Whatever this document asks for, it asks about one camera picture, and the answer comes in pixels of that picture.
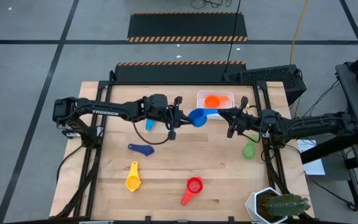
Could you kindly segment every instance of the concrete floor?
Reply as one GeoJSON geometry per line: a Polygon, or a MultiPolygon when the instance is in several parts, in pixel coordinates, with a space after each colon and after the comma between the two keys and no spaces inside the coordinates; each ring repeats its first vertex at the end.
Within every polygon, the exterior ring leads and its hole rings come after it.
{"type": "MultiPolygon", "coordinates": [[[[358,1],[346,0],[358,26],[358,1]]],[[[201,11],[235,11],[229,7],[201,11]]],[[[0,1],[0,40],[59,40],[73,0],[0,1]]],[[[242,1],[250,40],[292,40],[303,1],[242,1]]],[[[68,31],[69,40],[125,40],[132,12],[197,11],[189,1],[175,0],[79,0],[68,31]]],[[[299,40],[357,40],[339,0],[309,2],[299,40]]],[[[41,107],[23,170],[7,210],[5,222],[47,218],[55,191],[55,174],[66,139],[55,129],[52,117],[56,98],[76,96],[82,81],[107,79],[118,62],[162,60],[226,60],[229,45],[64,45],[61,55],[53,44],[0,43],[0,204],[22,149],[39,96],[47,77],[52,78],[41,107]],[[53,58],[56,70],[50,70],[53,58]]],[[[291,46],[234,45],[231,60],[245,60],[247,68],[289,64],[291,46]]],[[[308,88],[300,101],[303,114],[335,81],[334,66],[358,58],[358,44],[297,45],[294,63],[301,68],[308,88]]],[[[346,109],[341,87],[333,89],[313,114],[346,109]]],[[[324,186],[351,200],[346,182],[324,186]]],[[[358,212],[309,183],[316,217],[335,222],[358,223],[358,212]]]]}

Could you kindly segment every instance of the cactus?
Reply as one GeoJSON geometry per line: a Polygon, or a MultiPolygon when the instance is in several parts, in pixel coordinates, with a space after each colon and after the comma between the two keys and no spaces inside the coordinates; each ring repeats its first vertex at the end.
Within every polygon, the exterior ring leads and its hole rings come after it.
{"type": "Polygon", "coordinates": [[[266,198],[261,206],[266,209],[269,215],[275,217],[299,215],[310,208],[307,198],[293,194],[266,198]]]}

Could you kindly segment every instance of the plant pot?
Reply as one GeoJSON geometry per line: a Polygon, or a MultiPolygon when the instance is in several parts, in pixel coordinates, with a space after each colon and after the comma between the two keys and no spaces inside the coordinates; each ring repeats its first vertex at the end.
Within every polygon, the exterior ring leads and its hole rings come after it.
{"type": "Polygon", "coordinates": [[[258,192],[252,192],[246,202],[246,208],[251,219],[253,221],[261,222],[264,224],[278,224],[284,222],[288,218],[288,216],[268,218],[266,217],[266,215],[258,213],[258,208],[257,208],[258,196],[261,196],[262,194],[281,195],[271,187],[268,187],[258,192]]]}

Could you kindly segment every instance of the white pot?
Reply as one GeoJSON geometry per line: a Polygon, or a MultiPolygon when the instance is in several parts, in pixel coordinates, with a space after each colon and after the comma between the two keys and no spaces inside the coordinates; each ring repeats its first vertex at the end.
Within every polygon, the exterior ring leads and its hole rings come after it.
{"type": "Polygon", "coordinates": [[[258,194],[261,194],[268,190],[271,190],[272,192],[276,193],[277,195],[281,195],[280,193],[278,193],[276,190],[274,190],[271,187],[268,187],[268,188],[263,189],[258,192],[252,192],[246,202],[246,208],[247,208],[248,214],[252,218],[253,221],[261,222],[263,224],[279,224],[281,222],[284,222],[288,218],[288,216],[285,216],[284,218],[282,218],[281,220],[279,220],[277,222],[271,223],[257,213],[256,198],[257,198],[258,194]]]}

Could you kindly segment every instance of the clear plastic container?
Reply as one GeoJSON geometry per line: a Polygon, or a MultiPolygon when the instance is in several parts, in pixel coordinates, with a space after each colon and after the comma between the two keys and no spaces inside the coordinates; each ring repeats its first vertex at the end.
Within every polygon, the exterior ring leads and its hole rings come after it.
{"type": "MultiPolygon", "coordinates": [[[[234,107],[234,95],[231,92],[208,90],[197,92],[197,108],[224,109],[232,107],[234,107]]],[[[223,119],[218,114],[209,114],[208,118],[223,119]]]]}

